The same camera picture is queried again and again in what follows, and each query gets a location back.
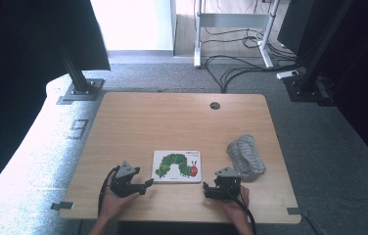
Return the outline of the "black curtain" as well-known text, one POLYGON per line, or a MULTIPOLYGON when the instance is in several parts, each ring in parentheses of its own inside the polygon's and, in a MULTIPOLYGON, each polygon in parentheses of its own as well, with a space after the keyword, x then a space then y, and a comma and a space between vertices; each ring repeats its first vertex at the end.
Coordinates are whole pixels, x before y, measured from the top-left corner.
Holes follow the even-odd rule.
POLYGON ((110 67, 91 0, 0 0, 0 172, 69 72, 110 67))

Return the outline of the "caterpillar picture board book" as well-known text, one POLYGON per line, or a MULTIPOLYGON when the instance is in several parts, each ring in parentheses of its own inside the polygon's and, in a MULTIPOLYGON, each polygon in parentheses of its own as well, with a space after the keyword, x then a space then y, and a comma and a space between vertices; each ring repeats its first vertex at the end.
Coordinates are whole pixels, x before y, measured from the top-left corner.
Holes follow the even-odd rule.
POLYGON ((199 151, 154 151, 152 178, 156 183, 200 183, 199 151))

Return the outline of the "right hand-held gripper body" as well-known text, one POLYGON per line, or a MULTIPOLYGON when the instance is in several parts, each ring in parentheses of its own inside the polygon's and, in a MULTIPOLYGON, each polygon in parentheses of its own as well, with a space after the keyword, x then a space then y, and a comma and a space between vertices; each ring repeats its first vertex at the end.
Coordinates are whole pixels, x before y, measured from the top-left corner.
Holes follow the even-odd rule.
POLYGON ((214 173, 215 186, 210 194, 216 200, 231 200, 240 194, 241 176, 233 168, 227 166, 214 173))

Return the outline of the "grey knitted cloth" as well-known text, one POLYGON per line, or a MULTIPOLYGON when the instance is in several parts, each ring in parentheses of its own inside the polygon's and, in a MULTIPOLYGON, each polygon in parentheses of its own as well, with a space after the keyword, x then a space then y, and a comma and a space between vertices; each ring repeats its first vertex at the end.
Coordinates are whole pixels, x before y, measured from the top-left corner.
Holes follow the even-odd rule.
POLYGON ((266 172, 266 166, 254 148, 254 138, 243 134, 227 146, 234 169, 246 181, 253 181, 266 172))

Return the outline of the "black stand with dark base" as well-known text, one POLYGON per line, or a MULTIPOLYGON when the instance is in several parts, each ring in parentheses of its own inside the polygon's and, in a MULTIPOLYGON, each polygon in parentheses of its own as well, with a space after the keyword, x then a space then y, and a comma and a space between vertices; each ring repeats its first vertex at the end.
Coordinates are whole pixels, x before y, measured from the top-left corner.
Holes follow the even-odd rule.
POLYGON ((292 102, 317 103, 333 106, 331 80, 321 75, 333 51, 334 39, 354 0, 312 0, 308 20, 310 28, 304 33, 316 35, 314 43, 300 58, 306 71, 284 78, 283 82, 292 102))

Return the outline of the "person's left hand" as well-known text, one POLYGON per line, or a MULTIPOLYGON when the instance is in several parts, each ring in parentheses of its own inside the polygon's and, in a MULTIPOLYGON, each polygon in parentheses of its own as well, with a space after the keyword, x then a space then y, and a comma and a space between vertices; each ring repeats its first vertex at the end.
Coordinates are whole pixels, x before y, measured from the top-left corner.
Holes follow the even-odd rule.
POLYGON ((134 193, 120 198, 110 189, 110 186, 105 186, 99 216, 108 220, 114 219, 127 204, 136 200, 139 196, 139 193, 134 193))

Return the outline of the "dark flat panel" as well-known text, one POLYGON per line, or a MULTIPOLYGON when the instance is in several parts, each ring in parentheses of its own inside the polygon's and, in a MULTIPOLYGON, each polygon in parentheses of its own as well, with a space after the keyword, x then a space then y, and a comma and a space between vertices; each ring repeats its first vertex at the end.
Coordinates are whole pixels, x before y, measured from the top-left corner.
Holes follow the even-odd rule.
POLYGON ((278 41, 296 56, 304 56, 311 48, 315 33, 312 31, 314 0, 291 0, 278 34, 278 41))

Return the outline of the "person's right hand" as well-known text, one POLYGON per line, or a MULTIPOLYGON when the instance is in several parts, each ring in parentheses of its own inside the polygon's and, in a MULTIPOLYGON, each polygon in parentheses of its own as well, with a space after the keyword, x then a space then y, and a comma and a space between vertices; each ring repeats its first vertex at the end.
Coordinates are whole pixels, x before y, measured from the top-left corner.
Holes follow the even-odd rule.
MULTIPOLYGON (((246 187, 241 186, 241 195, 238 197, 238 200, 246 207, 250 205, 249 195, 250 191, 246 187)), ((248 215, 236 202, 220 201, 219 204, 232 223, 239 224, 249 221, 248 215)))

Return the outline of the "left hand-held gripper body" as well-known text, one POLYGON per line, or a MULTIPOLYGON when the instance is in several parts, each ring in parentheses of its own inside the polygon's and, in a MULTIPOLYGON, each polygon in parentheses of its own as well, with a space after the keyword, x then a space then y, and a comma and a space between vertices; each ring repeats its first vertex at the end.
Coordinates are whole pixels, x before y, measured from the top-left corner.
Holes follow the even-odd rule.
POLYGON ((119 197, 124 198, 134 193, 138 193, 143 184, 133 184, 132 178, 140 171, 139 167, 133 167, 127 161, 114 168, 114 175, 110 182, 110 189, 119 197))

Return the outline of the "grey floor tape mark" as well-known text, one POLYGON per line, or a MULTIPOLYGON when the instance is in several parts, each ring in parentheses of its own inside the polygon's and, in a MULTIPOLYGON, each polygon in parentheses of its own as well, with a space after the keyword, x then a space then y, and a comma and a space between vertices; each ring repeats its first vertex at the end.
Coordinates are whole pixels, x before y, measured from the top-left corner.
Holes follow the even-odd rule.
POLYGON ((87 119, 75 119, 69 128, 68 139, 81 139, 88 124, 87 119))

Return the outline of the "white panel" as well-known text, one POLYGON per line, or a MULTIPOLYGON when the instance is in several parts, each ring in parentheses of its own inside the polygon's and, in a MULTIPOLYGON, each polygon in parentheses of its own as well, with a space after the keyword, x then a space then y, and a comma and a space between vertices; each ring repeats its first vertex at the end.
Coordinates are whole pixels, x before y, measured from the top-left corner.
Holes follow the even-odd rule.
POLYGON ((108 52, 172 55, 175 0, 90 0, 108 52))

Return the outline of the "white desk frame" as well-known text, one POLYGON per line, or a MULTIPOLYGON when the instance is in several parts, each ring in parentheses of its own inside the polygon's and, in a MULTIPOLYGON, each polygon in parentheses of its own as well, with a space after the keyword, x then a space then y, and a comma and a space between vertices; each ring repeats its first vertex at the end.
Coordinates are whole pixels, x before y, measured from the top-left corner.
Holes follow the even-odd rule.
POLYGON ((203 27, 233 27, 233 28, 257 28, 263 29, 262 39, 257 42, 261 58, 267 68, 272 68, 273 64, 267 52, 267 42, 271 29, 276 19, 280 0, 274 0, 271 9, 267 14, 220 14, 206 13, 203 0, 195 0, 196 12, 196 40, 194 47, 194 67, 202 65, 202 41, 201 30, 203 27))

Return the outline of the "white power strip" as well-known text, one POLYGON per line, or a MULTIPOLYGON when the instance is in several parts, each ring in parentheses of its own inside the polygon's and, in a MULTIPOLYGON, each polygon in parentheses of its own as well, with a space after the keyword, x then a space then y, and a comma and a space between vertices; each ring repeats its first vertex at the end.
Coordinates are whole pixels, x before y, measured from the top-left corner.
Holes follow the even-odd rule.
POLYGON ((292 77, 296 75, 299 75, 299 72, 297 70, 287 70, 287 71, 278 72, 276 74, 276 77, 278 79, 284 79, 284 78, 292 77))

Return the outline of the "black stand with base plate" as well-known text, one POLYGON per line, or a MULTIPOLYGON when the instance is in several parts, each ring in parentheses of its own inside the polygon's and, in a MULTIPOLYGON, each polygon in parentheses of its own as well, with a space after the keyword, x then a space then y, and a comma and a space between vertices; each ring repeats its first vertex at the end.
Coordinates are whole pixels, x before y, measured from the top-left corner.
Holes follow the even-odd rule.
POLYGON ((71 79, 71 85, 65 95, 59 98, 57 104, 70 105, 75 101, 95 101, 102 90, 104 80, 102 78, 87 79, 75 66, 62 42, 59 43, 59 49, 63 64, 71 79))

